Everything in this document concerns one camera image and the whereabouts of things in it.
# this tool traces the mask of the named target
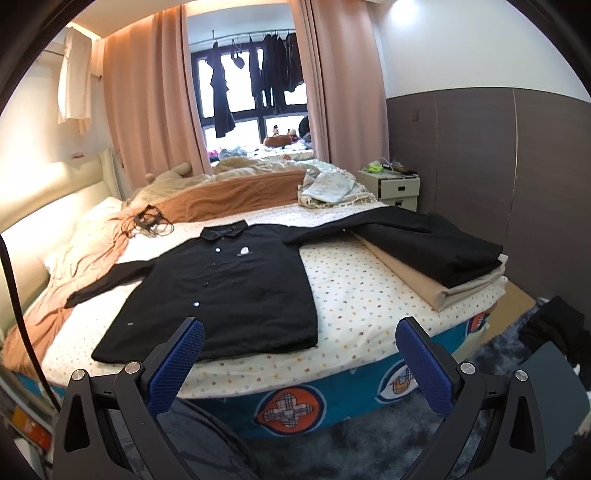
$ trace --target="clothes hanger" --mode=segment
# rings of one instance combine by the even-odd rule
[[[234,40],[232,40],[232,47],[232,61],[236,67],[242,70],[245,65],[244,59],[239,55],[242,53],[242,47],[240,46],[240,49],[238,50],[238,46],[236,46],[236,42]]]

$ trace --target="ceiling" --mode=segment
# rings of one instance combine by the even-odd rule
[[[212,30],[216,37],[237,35],[254,31],[271,31],[293,29],[293,15],[288,4],[250,5],[232,9],[217,10],[201,15],[194,15],[187,20],[189,45],[191,51],[205,50],[212,47]],[[261,40],[263,35],[253,35],[254,41]],[[248,41],[247,35],[236,40]],[[232,43],[231,38],[220,40],[220,46]]]
[[[288,0],[194,0],[187,4],[187,15],[197,15],[243,5],[285,4],[287,2]],[[95,0],[76,17],[74,22],[101,37],[108,37],[148,15],[176,7],[182,3],[179,0]]]

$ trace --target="green object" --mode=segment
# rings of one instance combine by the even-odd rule
[[[365,170],[368,173],[380,173],[384,170],[384,167],[380,162],[373,161],[367,167],[365,167]]]

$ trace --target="orange blanket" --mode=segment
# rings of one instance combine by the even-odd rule
[[[172,223],[203,222],[237,213],[297,203],[298,186],[304,170],[288,170],[220,183],[199,185],[183,190],[156,203]],[[43,361],[71,309],[64,308],[67,298],[77,290],[104,276],[125,251],[125,231],[133,227],[133,218],[141,208],[117,212],[100,222],[80,226],[70,243],[59,251],[49,285],[27,311],[27,332],[37,358]],[[16,327],[9,332],[2,349],[2,363],[8,369],[36,378]]]

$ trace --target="shirt collar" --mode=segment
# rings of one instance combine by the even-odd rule
[[[238,236],[248,227],[248,223],[244,220],[232,223],[231,225],[218,225],[205,227],[201,231],[201,238],[204,238],[208,242],[213,242],[223,236]]]

